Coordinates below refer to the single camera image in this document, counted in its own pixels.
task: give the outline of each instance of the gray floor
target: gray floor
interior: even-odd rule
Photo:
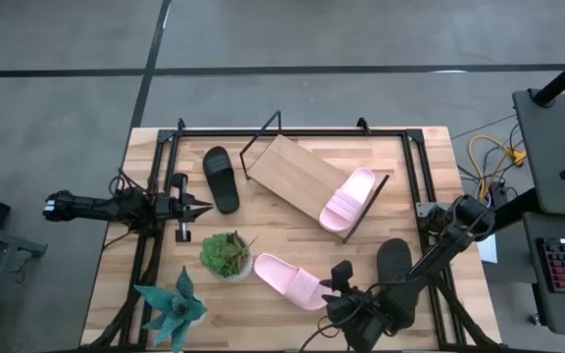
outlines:
[[[143,68],[160,0],[0,0],[0,70]],[[175,0],[158,67],[565,63],[565,0]],[[458,135],[512,115],[511,93],[557,73],[156,77],[143,126],[448,126]],[[0,352],[77,346],[105,225],[50,224],[51,192],[106,196],[121,163],[139,77],[0,78],[0,200],[8,230],[46,241],[23,286],[10,278]],[[471,136],[505,140],[511,118]],[[477,158],[490,146],[475,147]],[[490,159],[495,166],[501,154]],[[505,175],[519,192],[528,166]],[[474,184],[464,181],[466,190]],[[565,336],[526,322],[525,284],[490,279],[503,341],[565,352]]]

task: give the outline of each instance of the desk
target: desk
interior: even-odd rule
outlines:
[[[496,211],[497,227],[508,226],[524,212],[565,215],[565,94],[543,108],[528,91],[514,92],[514,105],[525,141],[535,188]]]
[[[157,128],[136,128],[128,143],[124,170],[142,184],[145,184],[152,165],[157,131]],[[448,129],[425,127],[424,135],[437,199],[439,202],[452,202],[463,191]],[[361,288],[377,280],[376,253],[387,239],[405,239],[411,247],[414,261],[420,258],[420,244],[399,138],[290,139],[347,173],[366,167],[379,176],[389,173],[390,179],[354,236],[342,245],[339,237],[321,229],[314,220],[282,201],[257,181],[245,179],[239,152],[249,137],[181,138],[176,170],[189,175],[188,192],[200,200],[213,200],[202,172],[202,158],[208,149],[221,145],[231,156],[241,199],[241,206],[234,214],[224,216],[213,210],[200,217],[195,224],[189,224],[192,236],[190,243],[175,243],[174,232],[178,223],[167,224],[157,285],[172,288],[182,265],[185,265],[195,283],[195,293],[202,298],[209,310],[203,323],[188,333],[185,349],[298,349],[315,331],[316,323],[326,313],[326,309],[306,312],[295,307],[255,274],[239,283],[218,282],[200,264],[198,258],[202,239],[213,233],[237,229],[248,241],[258,236],[252,245],[253,255],[273,253],[321,278],[330,277],[333,265],[342,260],[350,260],[354,268],[351,282]],[[246,164],[250,165],[271,140],[272,138],[259,138],[244,155]],[[419,170],[417,151],[413,155]],[[417,175],[423,197],[426,197],[421,174]],[[124,232],[124,226],[110,225],[106,241]],[[124,302],[135,243],[135,236],[127,237],[111,245],[102,255],[81,338],[82,344],[96,338]],[[476,245],[454,259],[452,270],[459,299],[486,334],[499,341],[498,327]],[[141,303],[139,301],[132,323],[132,341],[137,336]],[[442,305],[442,309],[446,331],[451,333],[453,330],[447,306]],[[425,291],[420,297],[415,325],[396,337],[383,336],[376,349],[436,348],[430,310],[429,296]],[[149,336],[150,346],[154,336],[155,332]],[[165,343],[162,347],[168,348],[169,345]],[[308,349],[345,350],[343,335],[334,339],[317,336]]]
[[[534,293],[542,323],[553,332],[565,334],[565,293],[552,293],[548,290],[544,274],[547,272],[547,269],[544,268],[546,264],[539,260],[536,245],[539,238],[565,235],[565,217],[527,213],[523,216],[523,222],[538,279],[538,283],[534,284]]]

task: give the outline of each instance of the wooden board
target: wooden board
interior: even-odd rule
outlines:
[[[144,184],[149,175],[154,154],[156,128],[136,128],[132,131],[124,169],[137,182]],[[427,152],[439,202],[451,202],[462,194],[448,130],[445,127],[423,127]],[[350,241],[342,245],[339,238],[320,228],[315,220],[289,205],[255,180],[243,175],[239,152],[247,137],[182,138],[176,171],[189,175],[188,192],[201,200],[212,201],[212,195],[202,171],[202,158],[214,146],[224,146],[231,156],[237,189],[241,199],[239,210],[224,216],[213,210],[188,225],[191,243],[175,243],[177,222],[168,222],[158,285],[172,288],[182,266],[186,266],[195,283],[195,292],[209,312],[203,323],[188,333],[185,349],[189,350],[297,350],[315,331],[316,323],[326,310],[306,312],[281,297],[255,274],[240,283],[218,282],[199,262],[202,239],[211,234],[237,229],[253,244],[254,255],[263,252],[303,267],[317,277],[330,276],[331,267],[350,260],[354,267],[351,282],[361,288],[377,280],[376,253],[390,238],[399,237],[411,247],[414,261],[420,256],[411,193],[403,159],[402,142],[397,137],[297,137],[291,140],[349,174],[366,167],[377,175],[390,175],[389,181],[370,209],[367,217]],[[265,150],[272,138],[259,138],[244,155],[250,165]],[[412,144],[418,184],[423,199],[418,152]],[[166,150],[162,166],[166,166]],[[125,227],[110,225],[106,241],[123,234]],[[81,343],[96,338],[113,319],[123,304],[127,290],[136,237],[127,237],[111,245],[101,257],[97,279],[89,306]],[[451,264],[459,299],[475,322],[492,338],[499,340],[498,327],[489,299],[488,286],[477,246],[459,254]],[[139,302],[134,328],[140,318]],[[446,306],[442,306],[446,331],[452,332]],[[136,340],[137,330],[130,339]],[[161,348],[168,349],[166,343]],[[430,311],[428,293],[421,294],[416,323],[395,337],[383,336],[376,349],[433,349],[437,340]],[[343,335],[333,339],[317,336],[309,350],[345,350]]]
[[[274,139],[247,174],[316,221],[347,180],[342,170],[282,135]]]

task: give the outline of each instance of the green succulent plant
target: green succulent plant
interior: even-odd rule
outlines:
[[[250,245],[241,242],[236,230],[215,234],[202,242],[200,261],[223,277],[238,275],[250,256]]]
[[[202,302],[193,296],[193,282],[184,266],[176,282],[176,291],[143,285],[135,285],[134,288],[152,308],[161,312],[158,318],[143,326],[159,330],[154,346],[170,337],[174,353],[181,352],[189,324],[206,313]]]

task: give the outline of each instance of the black slide sandal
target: black slide sandal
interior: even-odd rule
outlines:
[[[379,282],[390,282],[397,277],[404,277],[412,266],[411,251],[406,241],[399,238],[390,239],[379,248],[377,254]],[[408,307],[415,308],[418,306],[418,293],[408,296],[407,299]]]
[[[231,158],[226,149],[217,146],[208,150],[202,166],[217,209],[225,215],[236,211],[239,208],[239,195],[234,183]]]

